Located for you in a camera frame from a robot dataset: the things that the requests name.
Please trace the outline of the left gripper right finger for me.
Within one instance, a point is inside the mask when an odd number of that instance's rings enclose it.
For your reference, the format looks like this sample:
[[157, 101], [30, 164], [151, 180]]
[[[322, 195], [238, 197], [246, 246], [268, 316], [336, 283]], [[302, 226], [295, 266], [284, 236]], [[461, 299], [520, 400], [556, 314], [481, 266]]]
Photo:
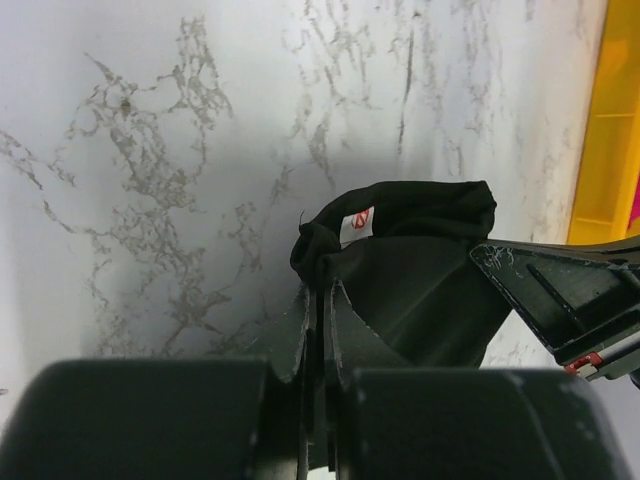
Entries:
[[329, 468], [340, 479], [616, 479], [620, 450], [589, 385], [543, 369], [416, 368], [324, 300]]

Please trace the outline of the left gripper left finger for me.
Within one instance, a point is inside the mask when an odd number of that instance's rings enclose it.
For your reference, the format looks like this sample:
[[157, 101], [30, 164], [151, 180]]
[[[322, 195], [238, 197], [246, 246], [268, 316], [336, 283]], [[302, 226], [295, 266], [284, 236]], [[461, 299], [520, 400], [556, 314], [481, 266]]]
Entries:
[[306, 289], [238, 355], [67, 360], [28, 385], [5, 479], [303, 479]]

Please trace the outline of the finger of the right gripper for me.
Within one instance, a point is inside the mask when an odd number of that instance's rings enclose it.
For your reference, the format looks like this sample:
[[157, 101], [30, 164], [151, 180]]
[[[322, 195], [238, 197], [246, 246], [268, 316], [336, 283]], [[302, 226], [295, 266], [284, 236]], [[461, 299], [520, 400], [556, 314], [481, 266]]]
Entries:
[[639, 380], [639, 239], [486, 240], [470, 257], [567, 372]]

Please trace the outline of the black t-shirt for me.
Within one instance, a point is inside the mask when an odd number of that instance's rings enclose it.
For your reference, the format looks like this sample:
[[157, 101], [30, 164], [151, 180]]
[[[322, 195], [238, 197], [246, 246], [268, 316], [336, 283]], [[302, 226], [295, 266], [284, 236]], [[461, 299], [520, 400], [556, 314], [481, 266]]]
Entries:
[[511, 308], [469, 252], [497, 204], [484, 181], [385, 181], [348, 191], [299, 227], [290, 264], [421, 367], [479, 367]]

